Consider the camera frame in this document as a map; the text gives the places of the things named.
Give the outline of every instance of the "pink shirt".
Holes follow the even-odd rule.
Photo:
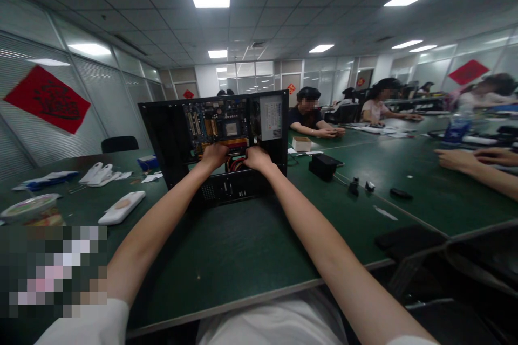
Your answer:
[[[376,103],[374,100],[369,100],[363,104],[362,112],[363,111],[371,111],[371,117],[379,120],[384,113],[389,111],[389,109],[385,106],[383,101]]]

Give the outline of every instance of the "plastic bottle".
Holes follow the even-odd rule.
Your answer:
[[[466,136],[473,123],[473,106],[462,105],[457,112],[452,114],[449,119],[448,129],[444,133],[442,144],[446,146],[458,146],[462,143],[462,138]]]

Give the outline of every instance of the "ceiling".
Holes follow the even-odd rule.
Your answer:
[[[229,9],[197,9],[193,0],[35,1],[159,68],[225,62],[207,51],[227,48],[228,61],[395,53],[391,47],[408,40],[448,44],[518,22],[518,0],[420,0],[397,8],[384,8],[389,0],[230,0]],[[392,38],[377,42],[384,37]],[[249,48],[258,40],[267,41],[264,48]],[[308,54],[329,43],[335,46]]]

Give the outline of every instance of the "cardboard box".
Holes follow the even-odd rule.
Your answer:
[[[295,136],[291,143],[293,149],[297,152],[309,152],[311,151],[311,140],[307,137]]]

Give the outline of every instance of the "dark shirt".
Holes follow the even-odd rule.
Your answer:
[[[310,111],[305,115],[302,115],[298,110],[298,107],[292,108],[288,111],[288,125],[291,126],[294,122],[299,122],[304,127],[311,129],[318,129],[317,123],[322,121],[322,114],[320,111]]]

